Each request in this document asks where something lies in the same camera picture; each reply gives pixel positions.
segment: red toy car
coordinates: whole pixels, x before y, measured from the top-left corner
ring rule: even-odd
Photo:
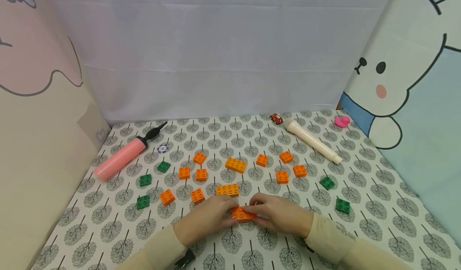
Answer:
[[[270,116],[270,118],[276,125],[282,124],[282,122],[283,122],[283,118],[280,115],[278,115],[277,113],[273,113]]]

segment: sleeve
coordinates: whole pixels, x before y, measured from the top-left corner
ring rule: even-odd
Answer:
[[[318,255],[348,270],[411,270],[397,257],[355,237],[322,215],[314,214],[305,242]]]
[[[118,270],[163,270],[177,261],[186,248],[169,225],[148,240],[143,249],[128,258]]]

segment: human hand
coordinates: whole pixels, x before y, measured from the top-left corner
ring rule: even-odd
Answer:
[[[173,230],[185,247],[210,234],[238,224],[231,216],[224,217],[227,210],[238,207],[228,195],[219,195],[206,199],[181,220],[173,224]]]
[[[313,213],[303,207],[273,195],[257,193],[250,199],[250,206],[242,206],[246,212],[267,217],[254,218],[257,224],[274,232],[284,232],[306,239],[309,236]]]

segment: pink cartoon cloud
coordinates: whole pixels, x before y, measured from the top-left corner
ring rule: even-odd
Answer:
[[[0,0],[0,88],[19,96],[44,92],[55,73],[82,85],[72,42],[46,0]]]

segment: toy microphone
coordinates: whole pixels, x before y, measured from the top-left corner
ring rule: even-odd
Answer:
[[[283,127],[285,127],[287,131],[296,134],[298,137],[303,139],[304,142],[308,143],[312,148],[320,152],[328,160],[333,161],[335,164],[339,164],[343,160],[319,139],[312,136],[307,130],[304,130],[301,125],[293,119],[285,119],[285,121],[283,121]]]
[[[166,125],[166,122],[157,128],[149,130],[145,137],[136,136],[130,143],[125,147],[118,150],[117,153],[113,154],[106,161],[101,163],[93,173],[103,181],[107,181],[112,175],[117,173],[125,165],[128,164],[134,157],[146,149],[147,141],[154,139],[160,133],[161,128]]]

